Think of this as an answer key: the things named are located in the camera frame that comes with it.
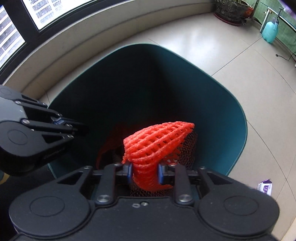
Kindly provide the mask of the teal spray bottle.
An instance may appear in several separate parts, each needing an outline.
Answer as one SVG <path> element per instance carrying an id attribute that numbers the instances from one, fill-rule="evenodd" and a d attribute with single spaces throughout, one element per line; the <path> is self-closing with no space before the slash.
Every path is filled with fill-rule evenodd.
<path id="1" fill-rule="evenodd" d="M 280 7 L 280 11 L 278 13 L 281 13 L 283 11 L 283 8 Z M 271 21 L 267 22 L 263 32 L 262 32 L 262 37 L 266 42 L 271 44 L 274 39 L 276 38 L 278 34 L 278 24 L 279 20 L 276 17 L 273 17 Z"/>

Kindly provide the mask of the red plastic bag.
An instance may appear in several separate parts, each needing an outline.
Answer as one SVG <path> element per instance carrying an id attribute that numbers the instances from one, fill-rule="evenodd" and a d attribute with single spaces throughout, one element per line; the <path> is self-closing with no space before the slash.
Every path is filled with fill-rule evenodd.
<path id="1" fill-rule="evenodd" d="M 130 135 L 128 124 L 111 125 L 105 133 L 104 143 L 101 145 L 96 161 L 96 168 L 103 169 L 114 163 L 121 163 L 124 154 L 123 140 Z"/>

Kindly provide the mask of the red foam fruit net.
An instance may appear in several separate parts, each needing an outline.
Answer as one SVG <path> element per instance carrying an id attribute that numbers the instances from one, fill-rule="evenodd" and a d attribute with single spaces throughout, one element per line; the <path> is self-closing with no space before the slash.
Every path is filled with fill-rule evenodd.
<path id="1" fill-rule="evenodd" d="M 170 184 L 158 183 L 158 164 L 194 130 L 194 123 L 175 121 L 143 128 L 125 138 L 122 163 L 132 163 L 133 182 L 150 192 L 169 189 Z"/>

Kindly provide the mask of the red mesh net bag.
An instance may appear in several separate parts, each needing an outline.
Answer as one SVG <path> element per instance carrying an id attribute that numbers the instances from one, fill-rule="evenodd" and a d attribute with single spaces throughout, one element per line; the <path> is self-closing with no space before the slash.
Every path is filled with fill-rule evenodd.
<path id="1" fill-rule="evenodd" d="M 192 131 L 171 154 L 161 161 L 161 164 L 181 164 L 185 166 L 186 169 L 192 170 L 195 161 L 196 144 L 197 133 Z M 163 197 L 171 196 L 173 193 L 173 187 L 171 185 L 169 189 L 163 189 L 156 192 L 142 190 L 135 183 L 132 183 L 130 188 L 130 195 L 132 197 Z"/>

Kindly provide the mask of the purple white snack bag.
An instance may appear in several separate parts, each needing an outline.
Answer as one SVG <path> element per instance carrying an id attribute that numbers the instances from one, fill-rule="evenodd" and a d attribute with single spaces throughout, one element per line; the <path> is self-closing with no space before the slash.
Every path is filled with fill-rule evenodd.
<path id="1" fill-rule="evenodd" d="M 264 180 L 257 185 L 257 190 L 269 196 L 272 194 L 273 183 L 270 179 Z"/>

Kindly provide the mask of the dark teal trash bin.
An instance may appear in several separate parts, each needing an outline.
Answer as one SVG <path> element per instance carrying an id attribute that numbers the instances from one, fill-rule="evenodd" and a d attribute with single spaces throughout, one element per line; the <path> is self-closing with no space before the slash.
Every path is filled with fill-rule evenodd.
<path id="1" fill-rule="evenodd" d="M 224 175 L 247 140 L 245 113 L 235 96 L 197 66 L 152 44 L 125 46 L 99 60 L 68 84 L 50 109 L 82 124 L 73 148 L 50 164 L 57 178 L 96 166 L 111 125 L 128 124 L 131 135 L 160 123 L 194 123 L 193 167 Z"/>

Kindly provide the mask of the dark potted plant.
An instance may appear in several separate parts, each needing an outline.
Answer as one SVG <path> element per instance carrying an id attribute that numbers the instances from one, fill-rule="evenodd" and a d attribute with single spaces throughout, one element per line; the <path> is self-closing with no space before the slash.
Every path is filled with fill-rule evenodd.
<path id="1" fill-rule="evenodd" d="M 245 1 L 215 0 L 214 15 L 225 23 L 240 26 L 244 22 L 243 15 L 249 8 Z"/>

